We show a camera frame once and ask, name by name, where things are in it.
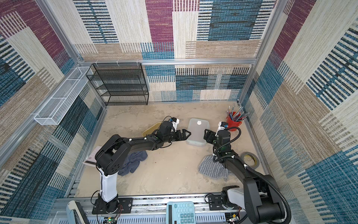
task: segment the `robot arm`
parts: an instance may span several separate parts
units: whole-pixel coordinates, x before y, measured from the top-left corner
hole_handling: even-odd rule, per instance
[[[182,132],[177,130],[178,123],[179,119],[176,118],[163,121],[157,130],[142,138],[123,138],[115,134],[96,153],[96,166],[101,173],[100,199],[106,203],[107,213],[116,211],[118,207],[117,172],[127,156],[137,151],[157,150],[163,147],[165,142],[186,140],[191,133],[185,129]]]
[[[179,120],[171,118],[163,121],[158,130],[142,138],[122,138],[113,135],[104,146],[97,152],[95,159],[101,173],[101,198],[106,203],[106,212],[113,213],[118,208],[118,195],[116,190],[117,172],[122,167],[126,157],[137,151],[157,150],[163,147],[165,142],[186,140],[191,133],[183,129],[183,132],[176,130]],[[271,222],[285,217],[285,204],[287,218],[284,224],[291,220],[291,212],[288,203],[277,190],[277,183],[270,175],[262,175],[252,170],[244,161],[231,149],[230,143],[236,140],[239,135],[230,140],[230,132],[227,123],[220,122],[217,132],[205,130],[204,139],[213,144],[214,154],[217,159],[214,162],[221,163],[225,168],[232,171],[243,183],[243,190],[240,188],[227,188],[222,192],[223,204],[232,207],[237,204],[246,210],[247,216],[253,224]]]
[[[239,134],[230,140],[229,129],[236,128]],[[243,183],[243,189],[223,188],[221,198],[225,207],[239,205],[246,210],[247,216],[253,224],[272,222],[273,220],[284,219],[286,208],[287,217],[282,222],[288,224],[291,221],[291,210],[286,199],[277,190],[278,186],[271,175],[262,175],[251,169],[231,149],[230,143],[241,135],[241,130],[237,127],[227,128],[227,123],[219,123],[218,131],[205,130],[204,139],[213,144],[214,162],[221,163],[225,168]]]

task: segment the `pen holder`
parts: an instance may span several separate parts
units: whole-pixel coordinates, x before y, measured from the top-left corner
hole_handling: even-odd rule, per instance
[[[229,116],[227,116],[226,123],[228,123],[229,128],[230,127],[239,127],[241,124],[241,121],[235,122],[235,121],[231,120],[231,118]]]

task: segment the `striped fabric wall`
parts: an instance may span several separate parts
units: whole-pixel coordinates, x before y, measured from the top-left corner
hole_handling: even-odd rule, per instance
[[[0,0],[0,145],[74,66],[35,0]],[[56,126],[36,125],[0,169],[0,223],[41,223],[63,197],[102,107],[86,86]]]
[[[74,65],[34,0],[0,0],[0,145]]]
[[[143,66],[150,102],[237,100],[250,64]]]
[[[358,1],[289,0],[244,98],[298,224],[358,220]]]
[[[0,170],[1,223],[45,223],[64,197],[102,112],[89,84],[58,126],[37,124]]]
[[[84,60],[255,57],[276,0],[48,0]]]

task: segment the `white wire basket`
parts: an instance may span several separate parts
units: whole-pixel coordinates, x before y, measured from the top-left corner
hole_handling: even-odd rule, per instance
[[[34,119],[40,125],[58,125],[86,85],[88,81],[86,73],[93,74],[89,67],[74,69]]]

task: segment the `yellow tray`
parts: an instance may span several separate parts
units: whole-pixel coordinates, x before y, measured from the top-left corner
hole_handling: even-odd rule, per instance
[[[155,125],[151,126],[150,128],[148,128],[147,130],[145,130],[142,133],[143,137],[146,137],[148,134],[151,134],[155,129],[158,129],[160,126],[161,122],[156,123]]]

